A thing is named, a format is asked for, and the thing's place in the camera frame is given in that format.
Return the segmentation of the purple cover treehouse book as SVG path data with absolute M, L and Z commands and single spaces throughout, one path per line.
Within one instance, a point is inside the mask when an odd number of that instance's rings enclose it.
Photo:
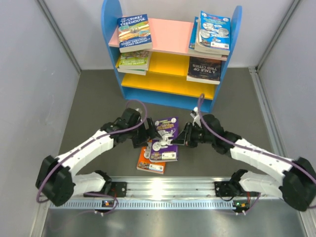
M 179 134 L 178 117 L 163 118 L 155 121 L 161 139 L 152 140 L 150 162 L 173 162 L 178 160 L 178 146 L 171 142 Z

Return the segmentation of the orange bottom stack book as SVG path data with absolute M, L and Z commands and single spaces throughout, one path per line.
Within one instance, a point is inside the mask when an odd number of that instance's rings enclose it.
M 152 140 L 147 142 L 147 145 L 141 148 L 141 153 L 137 162 L 136 168 L 141 171 L 147 171 L 157 174 L 164 174 L 165 162 L 151 162 L 149 160 L 152 149 Z

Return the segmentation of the lime green spine treehouse book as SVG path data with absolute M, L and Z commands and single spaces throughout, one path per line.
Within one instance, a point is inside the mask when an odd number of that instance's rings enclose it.
M 117 71 L 120 73 L 127 73 L 127 74 L 135 74 L 135 75 L 141 75 L 145 76 L 147 71 L 142 70 L 142 69 L 122 69 L 122 68 L 117 68 Z

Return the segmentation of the Tale of Two Cities book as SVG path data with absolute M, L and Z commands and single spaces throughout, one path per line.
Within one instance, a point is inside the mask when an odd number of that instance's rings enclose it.
M 219 85 L 221 65 L 220 60 L 190 57 L 187 81 Z

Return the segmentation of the dark blue spine treehouse book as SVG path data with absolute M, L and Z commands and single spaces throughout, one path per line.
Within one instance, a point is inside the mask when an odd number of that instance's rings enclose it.
M 121 53 L 153 48 L 147 14 L 121 17 L 118 23 L 119 50 Z

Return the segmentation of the light blue cover treehouse book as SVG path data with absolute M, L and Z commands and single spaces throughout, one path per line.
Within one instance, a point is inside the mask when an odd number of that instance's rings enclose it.
M 209 59 L 214 58 L 216 60 L 226 61 L 228 58 L 226 55 L 203 53 L 203 52 L 198 52 L 195 50 L 197 27 L 198 27 L 198 17 L 196 16 L 194 20 L 194 24 L 193 24 L 190 41 L 189 41 L 188 53 L 196 57 L 209 58 Z

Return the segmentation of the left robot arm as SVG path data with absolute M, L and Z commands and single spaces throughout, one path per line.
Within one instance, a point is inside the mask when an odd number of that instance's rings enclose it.
M 78 172 L 102 153 L 127 139 L 134 148 L 145 146 L 152 139 L 161 139 L 151 118 L 141 118 L 139 111 L 127 108 L 121 117 L 104 124 L 86 141 L 69 152 L 43 159 L 36 180 L 38 195 L 44 195 L 55 206 L 71 197 L 93 192 L 107 196 L 112 189 L 110 177 L 102 171 L 87 175 Z

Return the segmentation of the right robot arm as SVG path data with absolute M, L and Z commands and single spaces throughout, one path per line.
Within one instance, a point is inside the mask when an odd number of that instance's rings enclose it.
M 289 206 L 306 211 L 316 198 L 316 172 L 305 158 L 279 157 L 254 146 L 241 136 L 225 131 L 215 116 L 196 116 L 171 142 L 195 148 L 199 143 L 210 144 L 221 155 L 247 163 L 264 174 L 240 169 L 229 181 L 234 196 L 256 192 L 284 200 Z

